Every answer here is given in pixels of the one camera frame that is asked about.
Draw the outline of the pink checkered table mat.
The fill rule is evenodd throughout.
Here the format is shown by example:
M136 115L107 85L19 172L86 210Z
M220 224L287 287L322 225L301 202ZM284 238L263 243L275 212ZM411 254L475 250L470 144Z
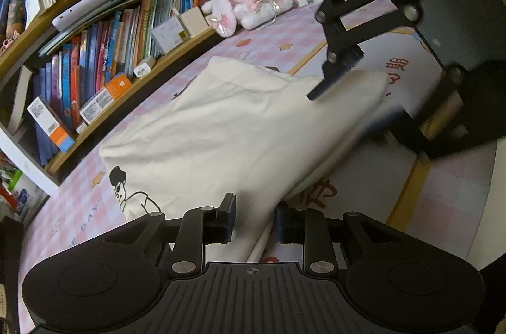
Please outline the pink checkered table mat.
M37 333L467 333L466 261L359 212L286 199L339 158L387 76L316 100L297 77L215 56L174 100L100 148L127 221L28 271Z

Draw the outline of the row of colourful books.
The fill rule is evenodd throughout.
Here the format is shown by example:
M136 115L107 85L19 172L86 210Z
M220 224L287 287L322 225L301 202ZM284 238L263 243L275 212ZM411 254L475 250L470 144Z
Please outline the row of colourful books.
M52 20L81 0L57 0L28 25L1 56L1 86L21 74L22 67L35 71L34 95L42 95L75 138L67 152L61 152L43 133L37 137L38 158L44 170L55 175L75 156L87 138L97 130L96 118L83 133L80 109L117 74L133 79L135 66L145 56L159 56L151 30L175 11L186 11L207 0L121 0L96 15L90 15L63 32Z

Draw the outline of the white phone charger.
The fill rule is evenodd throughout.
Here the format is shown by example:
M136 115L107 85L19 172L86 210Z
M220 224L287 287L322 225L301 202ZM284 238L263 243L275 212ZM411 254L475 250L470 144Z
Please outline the white phone charger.
M153 56L147 56L141 60L134 68L134 75L136 78L141 79L153 70L156 59Z

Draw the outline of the lying orange white box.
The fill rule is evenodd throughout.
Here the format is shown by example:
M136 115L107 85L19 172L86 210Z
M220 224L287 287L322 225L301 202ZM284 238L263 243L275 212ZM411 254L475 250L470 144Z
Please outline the lying orange white box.
M132 84L125 73L116 75L96 92L80 109L80 116L91 124L105 109L122 97Z

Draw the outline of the white wooden bookshelf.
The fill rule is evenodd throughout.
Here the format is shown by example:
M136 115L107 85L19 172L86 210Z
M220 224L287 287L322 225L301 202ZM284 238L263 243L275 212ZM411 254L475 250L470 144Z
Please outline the white wooden bookshelf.
M145 88L141 60L170 68L214 44L205 25L168 51L152 34L173 15L192 21L203 1L1 0L1 149L16 167L3 187L54 194L89 136Z

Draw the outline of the cream t-shirt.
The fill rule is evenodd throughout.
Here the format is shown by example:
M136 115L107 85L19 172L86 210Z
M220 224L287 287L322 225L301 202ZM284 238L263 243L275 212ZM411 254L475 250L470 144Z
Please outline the cream t-shirt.
M260 259L275 207L348 154L388 85L382 72L352 71L311 101L307 94L318 82L213 57L177 98L101 145L125 217L180 218L234 193L232 239L208 246L207 259Z

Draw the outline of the white tablet on books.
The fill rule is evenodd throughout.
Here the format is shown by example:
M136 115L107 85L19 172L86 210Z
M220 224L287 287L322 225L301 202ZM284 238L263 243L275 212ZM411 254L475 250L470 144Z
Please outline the white tablet on books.
M121 0L81 0L55 17L52 20L52 26L54 26L58 32L63 32L71 26L76 26L79 21L85 20L90 15L96 15L120 1Z

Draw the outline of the pastel sticky note cube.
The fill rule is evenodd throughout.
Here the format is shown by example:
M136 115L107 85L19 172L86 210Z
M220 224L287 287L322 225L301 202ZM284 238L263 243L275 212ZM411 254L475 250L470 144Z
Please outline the pastel sticky note cube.
M178 16L172 16L167 21L154 27L151 35L163 54L169 53L189 38L189 33Z

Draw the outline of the white green-lid pen tub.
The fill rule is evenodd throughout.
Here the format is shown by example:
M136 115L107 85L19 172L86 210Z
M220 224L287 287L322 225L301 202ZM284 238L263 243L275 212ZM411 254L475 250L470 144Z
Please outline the white green-lid pen tub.
M15 199L15 215L21 220L32 213L44 196L44 192L33 183L21 170L16 170L9 181L7 191Z

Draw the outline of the tall orange white box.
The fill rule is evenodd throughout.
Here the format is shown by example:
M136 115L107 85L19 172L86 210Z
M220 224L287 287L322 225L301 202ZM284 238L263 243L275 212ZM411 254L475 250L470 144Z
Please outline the tall orange white box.
M61 152L67 152L75 144L70 131L41 96L34 98L28 106L28 112Z

